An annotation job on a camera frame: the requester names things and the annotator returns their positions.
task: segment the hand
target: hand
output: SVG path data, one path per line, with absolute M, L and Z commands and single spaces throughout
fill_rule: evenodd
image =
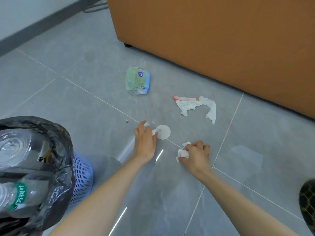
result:
M 151 128 L 146 127 L 146 129 L 144 129 L 144 124 L 145 121 L 142 121 L 134 130 L 136 140 L 132 158 L 139 158 L 143 160 L 143 163 L 145 164 L 154 156 L 158 132 L 152 136 Z
M 189 158 L 179 157 L 178 160 L 183 163 L 188 171 L 198 180 L 202 175 L 211 171 L 209 162 L 209 145 L 203 145 L 202 141 L 197 141 L 192 145 L 188 144 L 184 150 L 189 152 Z

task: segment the brown leather sofa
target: brown leather sofa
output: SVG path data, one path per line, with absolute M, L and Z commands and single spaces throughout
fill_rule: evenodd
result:
M 315 0 L 107 0 L 120 41 L 315 118 Z

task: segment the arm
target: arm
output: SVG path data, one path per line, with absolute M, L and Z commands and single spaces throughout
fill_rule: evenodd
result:
M 135 129 L 135 148 L 130 160 L 73 209 L 49 236 L 108 235 L 124 197 L 140 168 L 154 155 L 157 134 L 142 121 Z
M 189 158 L 179 157 L 190 173 L 207 187 L 241 236 L 297 236 L 292 230 L 220 179 L 209 163 L 210 146 L 187 145 Z

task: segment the black cord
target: black cord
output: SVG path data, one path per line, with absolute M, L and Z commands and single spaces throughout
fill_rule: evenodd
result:
M 100 7 L 100 6 L 105 6 L 105 7 L 97 8 L 97 9 L 94 9 L 94 10 L 89 11 L 89 9 L 91 9 L 91 8 Z M 92 13 L 92 12 L 96 12 L 96 11 L 105 10 L 105 9 L 107 9 L 107 8 L 108 8 L 108 4 L 107 4 L 107 2 L 105 2 L 105 3 L 101 3 L 101 4 L 95 4 L 95 5 L 88 6 L 88 7 L 86 7 L 86 8 L 83 10 L 83 12 L 84 12 L 84 13 Z

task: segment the white round disc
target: white round disc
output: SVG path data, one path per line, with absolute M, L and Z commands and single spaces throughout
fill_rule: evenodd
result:
M 160 125 L 156 128 L 156 130 L 159 132 L 158 139 L 165 140 L 171 135 L 171 130 L 166 125 Z

